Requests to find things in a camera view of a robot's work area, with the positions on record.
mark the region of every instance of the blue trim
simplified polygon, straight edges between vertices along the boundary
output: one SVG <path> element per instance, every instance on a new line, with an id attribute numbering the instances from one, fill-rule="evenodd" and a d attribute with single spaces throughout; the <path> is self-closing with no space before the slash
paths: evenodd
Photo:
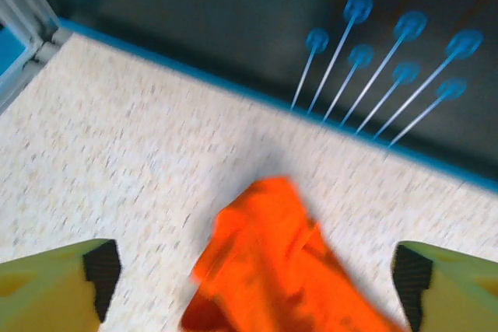
<path id="1" fill-rule="evenodd" d="M 355 132 L 355 128 L 350 128 L 348 126 L 339 127 L 338 123 L 335 122 L 325 122 L 322 123 L 321 116 L 317 114 L 307 114 L 305 110 L 295 107 L 293 111 L 290 111 L 290 104 L 283 101 L 277 100 L 265 94 L 254 91 L 253 89 L 249 89 L 247 87 L 240 86 L 236 83 L 229 82 L 225 79 L 221 79 L 220 77 L 216 77 L 209 73 L 206 73 L 197 68 L 193 68 L 186 64 L 182 64 L 178 61 L 172 60 L 170 58 L 166 58 L 161 54 L 157 54 L 155 52 L 146 50 L 145 48 L 141 48 L 135 46 L 134 44 L 130 44 L 123 40 L 119 40 L 117 38 L 111 37 L 104 33 L 100 33 L 93 29 L 90 29 L 86 26 L 79 25 L 78 23 L 74 23 L 73 21 L 69 21 L 67 19 L 60 19 L 61 27 L 70 29 L 76 33 L 82 34 L 90 39 L 98 40 L 102 43 L 108 44 L 117 49 L 127 51 L 130 54 L 138 55 L 141 58 L 145 58 L 146 60 L 150 60 L 159 65 L 164 65 L 173 70 L 177 70 L 186 75 L 190 75 L 196 79 L 200 79 L 202 81 L 213 84 L 214 86 L 220 87 L 222 89 L 226 89 L 233 93 L 240 94 L 242 96 L 248 96 L 254 100 L 267 104 L 271 107 L 277 107 L 280 110 L 288 112 L 289 115 L 294 115 L 297 117 L 305 117 L 307 120 L 314 122 L 315 124 L 326 125 L 329 128 L 334 129 L 335 131 L 342 133 L 344 135 L 353 136 Z M 485 178 L 475 173 L 471 173 L 467 170 L 461 169 L 456 166 L 449 165 L 437 159 L 430 158 L 429 156 L 425 156 L 418 152 L 412 151 L 411 149 L 407 149 L 398 145 L 395 145 L 388 149 L 389 142 L 383 141 L 381 139 L 372 140 L 370 136 L 365 134 L 358 134 L 354 136 L 355 139 L 358 139 L 362 142 L 366 142 L 368 145 L 375 145 L 377 148 L 382 148 L 386 152 L 393 152 L 398 156 L 405 157 L 407 159 L 411 159 L 416 163 L 422 164 L 424 166 L 429 167 L 430 169 L 436 169 L 442 173 L 449 174 L 450 176 L 457 177 L 458 179 L 462 179 L 465 182 L 469 182 L 475 185 L 478 185 L 487 190 L 491 190 L 495 193 L 498 193 L 498 182 Z"/>
<path id="2" fill-rule="evenodd" d="M 5 73 L 12 63 L 23 54 L 26 47 L 22 44 L 16 36 L 4 27 L 0 30 L 0 75 Z"/>

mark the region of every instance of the orange cloth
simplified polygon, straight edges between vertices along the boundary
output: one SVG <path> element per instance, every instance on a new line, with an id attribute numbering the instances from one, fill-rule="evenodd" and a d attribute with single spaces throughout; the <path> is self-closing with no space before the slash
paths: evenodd
<path id="1" fill-rule="evenodd" d="M 193 276 L 184 331 L 403 330 L 357 292 L 286 178 L 253 183 L 219 213 Z"/>

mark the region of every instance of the speckled floor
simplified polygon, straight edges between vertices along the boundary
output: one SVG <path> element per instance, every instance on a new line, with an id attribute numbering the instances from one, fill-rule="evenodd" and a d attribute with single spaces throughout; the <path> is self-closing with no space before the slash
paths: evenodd
<path id="1" fill-rule="evenodd" d="M 216 213 L 286 173 L 358 286 L 400 320 L 401 239 L 498 260 L 498 198 L 89 41 L 72 39 L 0 116 L 0 261 L 115 238 L 102 331 L 175 331 Z"/>

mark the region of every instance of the push pin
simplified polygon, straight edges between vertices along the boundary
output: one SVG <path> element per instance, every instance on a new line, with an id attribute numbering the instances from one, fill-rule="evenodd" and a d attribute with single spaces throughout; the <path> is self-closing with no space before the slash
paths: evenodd
<path id="1" fill-rule="evenodd" d="M 420 67 L 414 62 L 402 62 L 396 69 L 392 72 L 392 78 L 395 81 L 391 88 L 382 96 L 377 105 L 371 110 L 366 116 L 362 124 L 356 129 L 355 135 L 357 135 L 370 121 L 374 114 L 379 110 L 379 108 L 384 104 L 388 97 L 394 92 L 398 86 L 408 85 L 412 83 L 417 75 L 419 74 Z"/>
<path id="2" fill-rule="evenodd" d="M 373 3 L 374 0 L 348 0 L 348 2 L 346 3 L 343 15 L 345 20 L 348 22 L 348 26 L 345 28 L 341 40 L 339 41 L 335 52 L 332 55 L 330 62 L 328 63 L 327 70 L 325 70 L 325 74 L 322 77 L 320 84 L 318 85 L 317 92 L 314 94 L 313 100 L 311 101 L 310 107 L 308 108 L 308 114 L 313 110 L 314 104 L 317 102 L 317 99 L 320 96 L 320 92 L 323 89 L 325 82 L 327 82 L 328 76 L 330 75 L 330 72 L 334 67 L 335 61 L 337 60 L 337 57 L 341 52 L 342 46 L 344 46 L 345 40 L 347 39 L 352 26 L 364 23 L 366 21 L 374 6 Z"/>
<path id="3" fill-rule="evenodd" d="M 310 56 L 308 57 L 308 61 L 304 66 L 303 74 L 301 75 L 301 79 L 299 80 L 299 85 L 297 85 L 296 93 L 294 93 L 294 99 L 292 104 L 290 104 L 290 109 L 292 110 L 296 105 L 297 98 L 303 88 L 304 81 L 308 75 L 308 71 L 310 70 L 311 62 L 313 62 L 313 58 L 315 54 L 320 54 L 325 51 L 328 45 L 328 34 L 323 29 L 313 29 L 308 34 L 306 38 L 306 47 L 310 50 Z"/>
<path id="4" fill-rule="evenodd" d="M 445 100 L 455 100 L 464 93 L 467 88 L 467 82 L 464 79 L 453 78 L 448 79 L 443 82 L 443 84 L 437 89 L 437 99 L 434 100 L 417 118 L 409 123 L 397 136 L 392 139 L 389 147 L 394 145 L 399 139 L 401 139 L 408 131 L 410 131 L 415 125 L 417 125 L 427 114 L 430 113 L 435 107 Z"/>
<path id="5" fill-rule="evenodd" d="M 407 12 L 399 19 L 393 32 L 393 34 L 397 38 L 395 45 L 391 48 L 384 60 L 381 62 L 375 73 L 372 75 L 372 78 L 370 78 L 370 81 L 368 81 L 366 86 L 363 88 L 363 91 L 356 98 L 356 101 L 353 103 L 351 108 L 349 108 L 349 112 L 342 120 L 341 126 L 348 120 L 349 116 L 351 116 L 352 112 L 356 109 L 361 99 L 373 85 L 379 74 L 382 72 L 382 69 L 384 69 L 389 60 L 391 60 L 392 56 L 395 54 L 399 46 L 401 46 L 401 44 L 405 41 L 409 42 L 419 37 L 423 32 L 423 29 L 426 27 L 426 24 L 427 18 L 424 16 L 424 14 L 416 11 Z"/>
<path id="6" fill-rule="evenodd" d="M 446 47 L 446 60 L 420 85 L 420 87 L 396 110 L 384 126 L 373 136 L 378 137 L 406 107 L 454 60 L 471 57 L 482 43 L 482 33 L 477 30 L 462 30 L 457 33 Z"/>
<path id="7" fill-rule="evenodd" d="M 330 104 L 330 107 L 327 109 L 327 113 L 324 115 L 322 122 L 328 118 L 328 116 L 334 109 L 335 104 L 337 103 L 339 97 L 342 95 L 342 92 L 344 91 L 349 81 L 351 80 L 354 72 L 357 69 L 366 68 L 371 63 L 372 58 L 374 58 L 374 49 L 367 44 L 361 44 L 352 49 L 351 54 L 349 54 L 348 57 L 348 63 L 351 65 L 351 70 L 349 71 L 348 75 L 345 77 L 344 82 L 341 84 L 341 88 L 335 94 L 335 98 L 332 100 L 332 104 Z"/>

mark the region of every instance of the metal frame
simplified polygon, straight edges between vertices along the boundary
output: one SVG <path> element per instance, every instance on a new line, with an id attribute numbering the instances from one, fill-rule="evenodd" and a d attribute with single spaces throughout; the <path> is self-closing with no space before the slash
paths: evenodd
<path id="1" fill-rule="evenodd" d="M 0 23 L 25 46 L 24 52 L 0 75 L 1 113 L 42 66 L 29 63 L 58 29 L 58 18 L 46 0 L 0 0 Z"/>

